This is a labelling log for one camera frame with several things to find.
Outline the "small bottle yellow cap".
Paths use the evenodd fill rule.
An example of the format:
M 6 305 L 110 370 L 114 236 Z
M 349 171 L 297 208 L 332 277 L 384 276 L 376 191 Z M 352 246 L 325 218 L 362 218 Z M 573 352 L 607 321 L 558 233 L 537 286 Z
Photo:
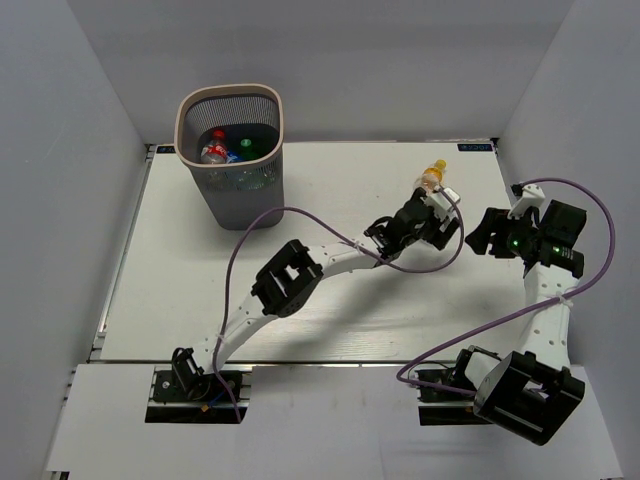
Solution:
M 433 193 L 438 187 L 441 186 L 445 172 L 447 168 L 447 162 L 444 159 L 438 159 L 429 165 L 415 180 L 413 189 L 422 189 L 427 194 Z

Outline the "green plastic bottle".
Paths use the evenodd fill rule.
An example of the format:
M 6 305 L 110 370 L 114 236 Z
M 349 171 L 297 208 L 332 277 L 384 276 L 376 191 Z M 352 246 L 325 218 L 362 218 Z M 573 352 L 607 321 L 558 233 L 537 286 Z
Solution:
M 243 162 L 258 160 L 271 152 L 273 142 L 267 138 L 243 138 L 238 147 Z

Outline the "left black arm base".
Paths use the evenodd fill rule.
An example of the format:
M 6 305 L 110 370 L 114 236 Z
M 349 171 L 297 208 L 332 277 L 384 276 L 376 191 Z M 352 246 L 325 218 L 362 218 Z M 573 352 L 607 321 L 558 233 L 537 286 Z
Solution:
M 150 424 L 238 424 L 248 410 L 252 372 L 222 370 L 221 376 L 237 403 L 212 375 L 187 393 L 169 367 L 156 368 L 152 377 L 145 422 Z

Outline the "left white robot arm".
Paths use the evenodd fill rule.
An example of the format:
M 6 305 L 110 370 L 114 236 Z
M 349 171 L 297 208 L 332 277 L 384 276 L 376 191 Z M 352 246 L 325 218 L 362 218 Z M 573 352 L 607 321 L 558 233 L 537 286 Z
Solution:
M 333 244 L 312 247 L 298 239 L 287 242 L 256 273 L 241 303 L 224 304 L 217 332 L 174 350 L 175 385 L 190 400 L 204 398 L 229 357 L 270 322 L 301 310 L 321 281 L 356 270 L 395 268 L 400 255 L 419 241 L 443 250 L 463 229 L 459 202 L 450 188 L 432 193 L 417 188 L 395 215 L 374 221 L 359 237 L 340 235 Z

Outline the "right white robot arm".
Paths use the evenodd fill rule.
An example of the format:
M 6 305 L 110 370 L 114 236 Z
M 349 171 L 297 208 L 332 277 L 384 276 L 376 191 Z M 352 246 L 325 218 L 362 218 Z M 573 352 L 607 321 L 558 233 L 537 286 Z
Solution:
M 453 390 L 474 398 L 474 414 L 536 445 L 546 444 L 580 404 L 583 381 L 570 371 L 568 294 L 583 275 L 584 256 L 575 251 L 587 221 L 585 210 L 556 200 L 540 212 L 489 208 L 466 242 L 479 254 L 520 258 L 526 303 L 532 312 L 505 357 L 471 346 L 461 351 Z

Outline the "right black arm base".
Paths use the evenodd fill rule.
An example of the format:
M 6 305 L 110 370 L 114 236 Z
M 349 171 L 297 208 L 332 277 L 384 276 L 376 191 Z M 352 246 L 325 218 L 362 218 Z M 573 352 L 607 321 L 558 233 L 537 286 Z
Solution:
M 516 431 L 521 421 L 517 415 L 502 405 L 490 405 L 490 398 L 481 405 L 477 390 L 488 391 L 492 386 L 491 376 L 480 376 L 478 381 L 470 381 L 461 367 L 442 369 L 419 369 L 417 379 L 435 386 L 420 386 L 419 422 L 421 426 L 473 426 L 495 424 Z

